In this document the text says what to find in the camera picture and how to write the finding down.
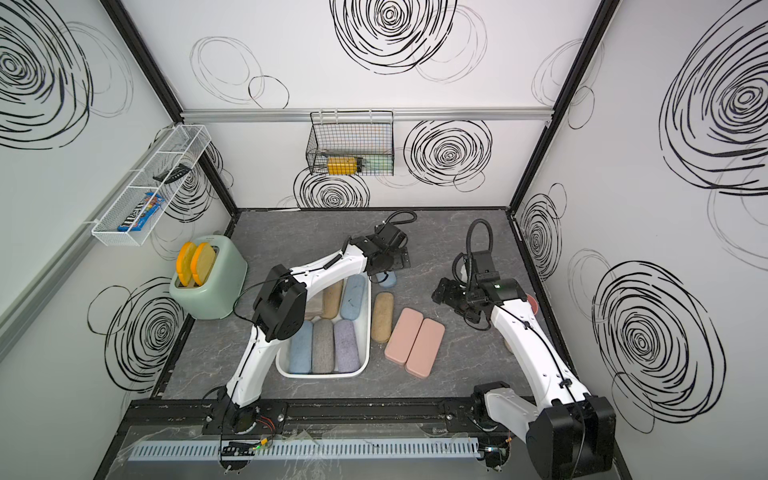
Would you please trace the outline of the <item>blue glasses case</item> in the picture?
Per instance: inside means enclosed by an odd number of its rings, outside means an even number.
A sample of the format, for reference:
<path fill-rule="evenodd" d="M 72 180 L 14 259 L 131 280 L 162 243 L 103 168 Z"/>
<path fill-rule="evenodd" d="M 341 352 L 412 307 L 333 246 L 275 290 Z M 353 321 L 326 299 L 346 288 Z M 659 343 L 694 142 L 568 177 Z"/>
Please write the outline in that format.
<path fill-rule="evenodd" d="M 356 320 L 361 312 L 367 279 L 364 275 L 356 274 L 346 279 L 340 304 L 340 316 L 345 320 Z"/>
<path fill-rule="evenodd" d="M 289 373 L 296 375 L 312 372 L 313 323 L 305 321 L 291 338 L 289 345 Z"/>
<path fill-rule="evenodd" d="M 375 275 L 377 284 L 384 289 L 392 288 L 397 283 L 397 276 L 394 271 L 380 272 Z"/>

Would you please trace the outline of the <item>blue glasses case front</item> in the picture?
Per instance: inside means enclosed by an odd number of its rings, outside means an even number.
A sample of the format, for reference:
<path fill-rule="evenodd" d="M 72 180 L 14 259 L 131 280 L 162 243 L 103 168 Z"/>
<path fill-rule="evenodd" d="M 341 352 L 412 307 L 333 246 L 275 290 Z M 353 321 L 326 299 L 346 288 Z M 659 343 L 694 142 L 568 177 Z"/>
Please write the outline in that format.
<path fill-rule="evenodd" d="M 367 279 L 364 275 L 356 274 L 346 279 L 340 304 L 340 316 L 345 320 L 356 320 L 361 312 Z"/>

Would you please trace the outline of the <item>tan glasses case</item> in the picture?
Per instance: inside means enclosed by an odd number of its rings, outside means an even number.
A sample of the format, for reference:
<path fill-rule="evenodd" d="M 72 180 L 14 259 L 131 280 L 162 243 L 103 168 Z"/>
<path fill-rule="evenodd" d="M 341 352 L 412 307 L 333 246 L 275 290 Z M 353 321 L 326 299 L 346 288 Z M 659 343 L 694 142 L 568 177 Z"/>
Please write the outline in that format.
<path fill-rule="evenodd" d="M 339 315 L 343 295 L 344 281 L 340 280 L 327 287 L 322 292 L 322 319 L 334 319 Z"/>
<path fill-rule="evenodd" d="M 372 312 L 370 336 L 379 344 L 387 343 L 393 329 L 394 295 L 391 292 L 377 294 Z"/>

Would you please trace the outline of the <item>tan glasses case front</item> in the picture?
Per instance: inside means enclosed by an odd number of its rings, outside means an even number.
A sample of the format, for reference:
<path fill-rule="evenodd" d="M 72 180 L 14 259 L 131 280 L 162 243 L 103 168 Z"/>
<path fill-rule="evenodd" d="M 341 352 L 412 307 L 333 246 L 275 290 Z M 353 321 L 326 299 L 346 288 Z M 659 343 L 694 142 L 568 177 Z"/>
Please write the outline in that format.
<path fill-rule="evenodd" d="M 322 319 L 334 319 L 339 315 L 343 295 L 344 281 L 340 280 L 327 287 L 322 292 Z"/>

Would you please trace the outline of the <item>grey marble glasses case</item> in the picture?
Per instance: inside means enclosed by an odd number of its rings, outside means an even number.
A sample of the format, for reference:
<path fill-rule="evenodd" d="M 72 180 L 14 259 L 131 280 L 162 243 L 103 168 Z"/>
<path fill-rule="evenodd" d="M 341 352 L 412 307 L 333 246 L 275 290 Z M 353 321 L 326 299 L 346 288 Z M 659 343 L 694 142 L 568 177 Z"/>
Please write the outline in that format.
<path fill-rule="evenodd" d="M 323 294 L 318 293 L 317 295 L 307 300 L 304 319 L 306 321 L 311 321 L 316 317 L 320 317 L 323 314 L 323 312 L 324 312 Z"/>

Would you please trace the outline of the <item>pink glasses case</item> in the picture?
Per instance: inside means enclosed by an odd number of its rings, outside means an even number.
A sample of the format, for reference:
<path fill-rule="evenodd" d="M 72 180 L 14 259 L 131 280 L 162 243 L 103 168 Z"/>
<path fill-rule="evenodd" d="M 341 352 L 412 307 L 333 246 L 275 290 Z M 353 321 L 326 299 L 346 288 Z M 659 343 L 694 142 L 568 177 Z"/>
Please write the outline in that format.
<path fill-rule="evenodd" d="M 407 362 L 423 320 L 421 312 L 409 307 L 402 309 L 385 348 L 387 360 L 397 365 Z"/>
<path fill-rule="evenodd" d="M 405 363 L 405 370 L 409 374 L 421 379 L 430 375 L 444 334 L 443 324 L 429 318 L 423 320 Z"/>

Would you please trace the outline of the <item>purple glasses case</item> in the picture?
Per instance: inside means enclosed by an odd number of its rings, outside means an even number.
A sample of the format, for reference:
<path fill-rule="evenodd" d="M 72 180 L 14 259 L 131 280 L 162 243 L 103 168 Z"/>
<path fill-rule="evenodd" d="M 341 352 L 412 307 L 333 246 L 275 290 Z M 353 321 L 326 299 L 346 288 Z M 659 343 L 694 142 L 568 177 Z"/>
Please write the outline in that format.
<path fill-rule="evenodd" d="M 360 357 L 354 322 L 339 320 L 334 325 L 335 361 L 339 373 L 352 373 L 360 368 Z"/>

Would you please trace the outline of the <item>grey fabric glasses case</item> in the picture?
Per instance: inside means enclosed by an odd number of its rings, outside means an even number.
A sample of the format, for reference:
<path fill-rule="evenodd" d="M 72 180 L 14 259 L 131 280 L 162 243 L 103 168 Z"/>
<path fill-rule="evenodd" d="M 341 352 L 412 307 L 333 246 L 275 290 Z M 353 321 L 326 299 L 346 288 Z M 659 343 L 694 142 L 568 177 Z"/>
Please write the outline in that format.
<path fill-rule="evenodd" d="M 313 324 L 312 373 L 330 374 L 335 367 L 334 324 L 321 319 Z"/>

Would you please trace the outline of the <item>pink cup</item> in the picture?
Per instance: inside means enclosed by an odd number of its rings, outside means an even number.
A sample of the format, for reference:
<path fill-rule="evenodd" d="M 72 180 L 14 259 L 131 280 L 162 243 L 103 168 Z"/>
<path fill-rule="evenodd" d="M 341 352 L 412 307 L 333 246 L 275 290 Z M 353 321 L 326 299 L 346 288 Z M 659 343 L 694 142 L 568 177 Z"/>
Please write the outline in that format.
<path fill-rule="evenodd" d="M 539 304 L 538 304 L 536 298 L 533 297 L 532 295 L 528 294 L 527 295 L 527 302 L 531 306 L 533 314 L 537 315 L 539 313 Z"/>

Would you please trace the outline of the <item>mint green toaster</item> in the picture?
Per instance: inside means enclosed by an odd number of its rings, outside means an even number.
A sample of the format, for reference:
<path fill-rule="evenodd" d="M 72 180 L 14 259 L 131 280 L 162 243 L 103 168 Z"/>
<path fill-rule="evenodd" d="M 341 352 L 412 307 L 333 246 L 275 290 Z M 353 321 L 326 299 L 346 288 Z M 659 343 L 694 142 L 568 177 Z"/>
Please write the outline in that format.
<path fill-rule="evenodd" d="M 176 276 L 175 263 L 169 294 L 183 310 L 197 320 L 217 320 L 233 312 L 235 300 L 242 292 L 248 270 L 247 262 L 230 238 L 207 235 L 193 241 L 197 246 L 210 243 L 216 251 L 216 260 L 208 280 L 197 286 L 192 280 L 183 287 Z"/>

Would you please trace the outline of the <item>right yellow toast slice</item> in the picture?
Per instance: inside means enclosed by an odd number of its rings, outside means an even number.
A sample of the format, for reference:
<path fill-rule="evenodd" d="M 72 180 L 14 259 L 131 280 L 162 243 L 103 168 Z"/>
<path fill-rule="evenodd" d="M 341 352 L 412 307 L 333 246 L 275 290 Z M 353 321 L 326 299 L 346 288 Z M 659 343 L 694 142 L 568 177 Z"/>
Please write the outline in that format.
<path fill-rule="evenodd" d="M 190 272 L 192 274 L 192 280 L 197 286 L 202 286 L 208 280 L 210 276 L 215 260 L 216 251 L 214 247 L 204 242 L 199 244 L 190 261 Z"/>

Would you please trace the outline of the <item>yellow toast slice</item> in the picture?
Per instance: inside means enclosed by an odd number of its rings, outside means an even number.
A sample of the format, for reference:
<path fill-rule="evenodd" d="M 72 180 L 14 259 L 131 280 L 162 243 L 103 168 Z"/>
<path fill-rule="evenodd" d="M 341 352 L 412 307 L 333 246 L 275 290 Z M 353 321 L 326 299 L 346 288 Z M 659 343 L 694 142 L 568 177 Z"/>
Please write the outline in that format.
<path fill-rule="evenodd" d="M 194 253 L 197 249 L 197 245 L 193 242 L 186 242 L 180 249 L 176 258 L 175 271 L 179 283 L 183 287 L 187 287 L 193 280 L 193 274 L 191 272 L 191 262 Z"/>
<path fill-rule="evenodd" d="M 199 244 L 190 261 L 190 272 L 192 274 L 192 280 L 197 286 L 202 286 L 208 280 L 210 276 L 215 260 L 216 251 L 214 247 L 204 242 Z"/>

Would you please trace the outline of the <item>black remote control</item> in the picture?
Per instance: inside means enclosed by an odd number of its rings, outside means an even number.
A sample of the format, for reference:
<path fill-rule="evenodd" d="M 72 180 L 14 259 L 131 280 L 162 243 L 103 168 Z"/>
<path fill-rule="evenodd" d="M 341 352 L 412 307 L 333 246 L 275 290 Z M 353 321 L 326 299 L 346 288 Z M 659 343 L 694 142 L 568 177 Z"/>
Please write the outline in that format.
<path fill-rule="evenodd" d="M 178 164 L 173 168 L 155 174 L 153 179 L 160 185 L 172 184 L 184 178 L 190 171 L 191 168 L 189 166 Z"/>

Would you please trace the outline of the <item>blue candy packet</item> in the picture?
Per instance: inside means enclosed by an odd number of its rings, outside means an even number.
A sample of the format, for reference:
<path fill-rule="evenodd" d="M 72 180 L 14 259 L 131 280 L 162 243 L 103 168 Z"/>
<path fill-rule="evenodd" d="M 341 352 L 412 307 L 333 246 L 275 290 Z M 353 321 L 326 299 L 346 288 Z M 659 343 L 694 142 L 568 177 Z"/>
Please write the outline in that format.
<path fill-rule="evenodd" d="M 165 198 L 158 194 L 147 192 L 117 227 L 118 232 L 141 231 L 150 218 L 161 209 Z"/>

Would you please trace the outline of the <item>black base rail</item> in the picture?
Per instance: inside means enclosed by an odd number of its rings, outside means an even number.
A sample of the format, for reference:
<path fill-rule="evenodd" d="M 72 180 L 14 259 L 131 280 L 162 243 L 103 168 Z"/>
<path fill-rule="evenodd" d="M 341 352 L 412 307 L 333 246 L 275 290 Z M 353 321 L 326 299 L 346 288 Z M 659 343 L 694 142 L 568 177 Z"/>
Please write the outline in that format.
<path fill-rule="evenodd" d="M 123 419 L 127 425 L 194 426 L 226 439 L 275 438 L 309 426 L 415 424 L 450 433 L 509 433 L 521 440 L 573 440 L 596 451 L 613 442 L 616 418 L 603 398 L 585 396 L 576 403 L 557 400 L 550 407 L 534 404 L 506 388 L 469 397 L 267 399 L 234 407 L 226 399 L 138 400 Z"/>

